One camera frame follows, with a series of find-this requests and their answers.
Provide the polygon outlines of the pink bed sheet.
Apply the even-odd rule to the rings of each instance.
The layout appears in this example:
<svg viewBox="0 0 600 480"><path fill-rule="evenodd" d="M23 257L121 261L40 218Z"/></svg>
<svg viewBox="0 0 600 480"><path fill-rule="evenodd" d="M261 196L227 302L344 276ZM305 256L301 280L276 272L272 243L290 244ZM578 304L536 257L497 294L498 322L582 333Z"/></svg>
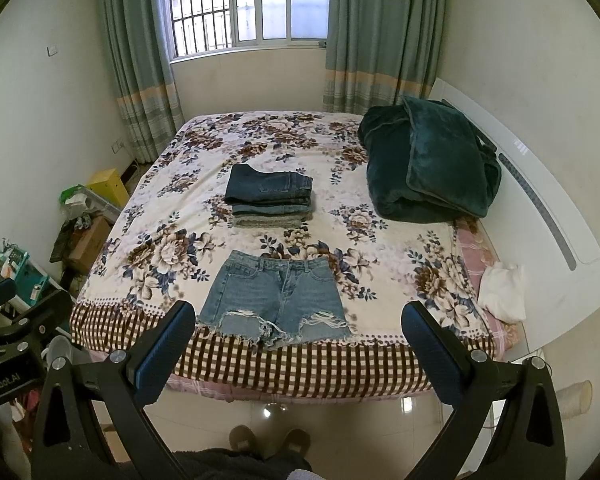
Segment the pink bed sheet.
<svg viewBox="0 0 600 480"><path fill-rule="evenodd" d="M455 227L469 281L478 294L483 272L496 261L495 250L477 220L460 218L455 221ZM496 357L501 360L521 340L521 327L503 323L486 309L482 309L482 313L492 333Z"/></svg>

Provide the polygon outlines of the yellow box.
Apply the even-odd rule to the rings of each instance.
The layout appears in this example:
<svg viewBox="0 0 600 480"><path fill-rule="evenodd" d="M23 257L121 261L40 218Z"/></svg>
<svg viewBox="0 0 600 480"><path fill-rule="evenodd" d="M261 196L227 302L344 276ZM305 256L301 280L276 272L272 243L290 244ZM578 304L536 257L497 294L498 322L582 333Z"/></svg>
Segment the yellow box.
<svg viewBox="0 0 600 480"><path fill-rule="evenodd" d="M120 209L125 207L130 198L116 168L96 172L86 187Z"/></svg>

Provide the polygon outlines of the light blue denim shorts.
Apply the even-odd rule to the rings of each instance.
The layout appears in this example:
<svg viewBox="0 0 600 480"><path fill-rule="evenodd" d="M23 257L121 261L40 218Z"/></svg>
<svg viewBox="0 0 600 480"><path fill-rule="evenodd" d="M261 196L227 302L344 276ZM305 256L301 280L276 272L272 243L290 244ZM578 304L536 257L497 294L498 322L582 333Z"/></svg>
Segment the light blue denim shorts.
<svg viewBox="0 0 600 480"><path fill-rule="evenodd" d="M277 260L234 250L209 290L198 323L268 349L352 338L324 257Z"/></svg>

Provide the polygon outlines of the white green plastic container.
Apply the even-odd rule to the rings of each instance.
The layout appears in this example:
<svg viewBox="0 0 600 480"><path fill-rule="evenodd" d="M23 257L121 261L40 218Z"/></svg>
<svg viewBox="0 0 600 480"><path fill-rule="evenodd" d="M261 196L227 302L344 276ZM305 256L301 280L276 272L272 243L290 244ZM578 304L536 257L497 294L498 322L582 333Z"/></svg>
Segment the white green plastic container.
<svg viewBox="0 0 600 480"><path fill-rule="evenodd" d="M84 214L94 214L103 216L109 223L114 224L121 214L119 207L82 184L62 191L58 200L60 210L67 220L74 220Z"/></svg>

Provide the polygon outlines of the grey green folded garment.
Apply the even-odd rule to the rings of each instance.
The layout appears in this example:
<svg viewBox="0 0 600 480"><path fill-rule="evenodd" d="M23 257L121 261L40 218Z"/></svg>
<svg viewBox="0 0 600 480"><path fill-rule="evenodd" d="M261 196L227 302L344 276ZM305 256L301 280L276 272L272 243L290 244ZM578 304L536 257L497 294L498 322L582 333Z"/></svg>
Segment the grey green folded garment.
<svg viewBox="0 0 600 480"><path fill-rule="evenodd" d="M276 214L265 216L264 214L236 214L233 219L236 228L281 228L291 229L302 226L312 218L312 214Z"/></svg>

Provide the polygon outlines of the brown slipper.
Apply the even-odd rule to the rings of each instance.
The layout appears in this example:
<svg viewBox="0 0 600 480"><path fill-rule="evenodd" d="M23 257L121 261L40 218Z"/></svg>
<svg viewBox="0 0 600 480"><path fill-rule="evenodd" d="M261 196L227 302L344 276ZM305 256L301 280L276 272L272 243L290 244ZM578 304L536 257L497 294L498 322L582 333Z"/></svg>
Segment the brown slipper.
<svg viewBox="0 0 600 480"><path fill-rule="evenodd" d="M259 451L256 436L245 425L230 430L230 448L235 452L257 453Z"/></svg>
<svg viewBox="0 0 600 480"><path fill-rule="evenodd" d="M311 446L310 435L299 428L291 429L286 437L284 437L282 446L280 447L283 451L294 452L301 457L306 457Z"/></svg>

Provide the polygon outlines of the barred window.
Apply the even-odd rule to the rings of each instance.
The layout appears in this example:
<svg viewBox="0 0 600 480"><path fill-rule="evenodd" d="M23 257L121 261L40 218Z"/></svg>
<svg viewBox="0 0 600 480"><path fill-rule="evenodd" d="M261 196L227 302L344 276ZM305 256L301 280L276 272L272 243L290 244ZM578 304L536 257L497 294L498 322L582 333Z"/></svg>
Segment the barred window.
<svg viewBox="0 0 600 480"><path fill-rule="evenodd" d="M329 0L166 0L176 60L239 49L326 46Z"/></svg>

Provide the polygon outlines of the brown cardboard box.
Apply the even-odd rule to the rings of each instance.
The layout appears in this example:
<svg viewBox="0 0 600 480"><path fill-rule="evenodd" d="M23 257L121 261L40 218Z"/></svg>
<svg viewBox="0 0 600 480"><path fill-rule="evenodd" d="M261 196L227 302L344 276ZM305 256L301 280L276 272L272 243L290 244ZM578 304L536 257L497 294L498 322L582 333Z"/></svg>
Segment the brown cardboard box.
<svg viewBox="0 0 600 480"><path fill-rule="evenodd" d="M109 222L105 217L96 217L91 226L81 235L73 250L69 252L69 263L81 274L86 275L90 272L110 230Z"/></svg>

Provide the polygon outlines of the white cloth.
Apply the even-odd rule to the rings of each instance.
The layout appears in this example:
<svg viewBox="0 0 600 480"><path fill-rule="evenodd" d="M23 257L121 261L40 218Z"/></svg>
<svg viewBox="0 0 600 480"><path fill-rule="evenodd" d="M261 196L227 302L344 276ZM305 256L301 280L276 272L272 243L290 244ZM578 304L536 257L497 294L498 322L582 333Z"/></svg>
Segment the white cloth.
<svg viewBox="0 0 600 480"><path fill-rule="evenodd" d="M524 266L498 261L482 274L478 304L503 323L520 323L527 317L526 283Z"/></svg>

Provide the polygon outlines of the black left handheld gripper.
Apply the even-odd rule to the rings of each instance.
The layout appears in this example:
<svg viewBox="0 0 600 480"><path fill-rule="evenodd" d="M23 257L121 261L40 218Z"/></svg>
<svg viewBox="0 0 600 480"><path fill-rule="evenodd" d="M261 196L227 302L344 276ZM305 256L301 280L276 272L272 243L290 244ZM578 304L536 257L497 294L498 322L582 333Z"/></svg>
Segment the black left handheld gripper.
<svg viewBox="0 0 600 480"><path fill-rule="evenodd" d="M36 388L45 380L42 352L68 321L73 301L57 289L35 307L0 327L0 405Z"/></svg>

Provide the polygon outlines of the left brown slipper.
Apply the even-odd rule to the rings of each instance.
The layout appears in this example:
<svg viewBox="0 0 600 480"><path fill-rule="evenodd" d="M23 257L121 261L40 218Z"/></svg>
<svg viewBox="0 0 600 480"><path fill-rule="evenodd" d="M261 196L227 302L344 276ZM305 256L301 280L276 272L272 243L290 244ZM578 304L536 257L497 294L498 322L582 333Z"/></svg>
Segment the left brown slipper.
<svg viewBox="0 0 600 480"><path fill-rule="evenodd" d="M245 425L230 430L230 448L235 452L257 453L259 451L256 436Z"/></svg>

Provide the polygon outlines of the dark green folded quilt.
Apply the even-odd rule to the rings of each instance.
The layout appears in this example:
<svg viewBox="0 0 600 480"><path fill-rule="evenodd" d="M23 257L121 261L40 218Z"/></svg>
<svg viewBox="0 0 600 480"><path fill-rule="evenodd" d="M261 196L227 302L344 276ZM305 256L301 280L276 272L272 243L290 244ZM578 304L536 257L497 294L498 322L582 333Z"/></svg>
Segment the dark green folded quilt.
<svg viewBox="0 0 600 480"><path fill-rule="evenodd" d="M366 181L385 219L437 223L483 218L500 188L495 146L466 116L439 101L404 96L373 106L358 126Z"/></svg>

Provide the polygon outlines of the floral bed blanket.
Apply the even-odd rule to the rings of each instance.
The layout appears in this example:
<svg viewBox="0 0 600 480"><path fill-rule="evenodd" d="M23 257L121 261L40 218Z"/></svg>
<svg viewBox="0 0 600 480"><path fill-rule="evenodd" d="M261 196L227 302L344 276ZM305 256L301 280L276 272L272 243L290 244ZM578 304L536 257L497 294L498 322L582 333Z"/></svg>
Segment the floral bed blanket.
<svg viewBox="0 0 600 480"><path fill-rule="evenodd" d="M471 349L498 356L496 323L478 306L471 256L480 237L463 220L395 222L375 211L352 114L245 112L198 116L140 179L79 294L74 342L129 348L174 302L201 309L231 252L330 267L351 326L348 341L260 349L199 325L174 387L223 400L343 402L428 388L400 326L422 302ZM291 226L245 228L224 200L230 170L292 171L313 181L313 212Z"/></svg>

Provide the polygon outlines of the beige cylinder object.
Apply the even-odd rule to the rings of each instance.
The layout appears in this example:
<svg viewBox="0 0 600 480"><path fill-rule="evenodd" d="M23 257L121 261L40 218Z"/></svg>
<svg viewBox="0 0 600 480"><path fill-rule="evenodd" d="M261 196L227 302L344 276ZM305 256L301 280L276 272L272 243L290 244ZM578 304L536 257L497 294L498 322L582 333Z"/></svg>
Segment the beige cylinder object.
<svg viewBox="0 0 600 480"><path fill-rule="evenodd" d="M563 420L583 415L591 408L593 384L589 380L576 382L556 391L556 399Z"/></svg>

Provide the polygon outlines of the green storage rack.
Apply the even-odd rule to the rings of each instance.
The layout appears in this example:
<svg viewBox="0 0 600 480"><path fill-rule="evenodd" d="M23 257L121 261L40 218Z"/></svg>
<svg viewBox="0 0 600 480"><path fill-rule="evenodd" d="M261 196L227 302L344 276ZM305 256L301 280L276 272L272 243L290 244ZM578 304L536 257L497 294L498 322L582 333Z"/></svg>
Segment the green storage rack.
<svg viewBox="0 0 600 480"><path fill-rule="evenodd" d="M3 238L0 241L0 281L5 278L15 283L16 297L28 307L38 304L50 280L25 249Z"/></svg>

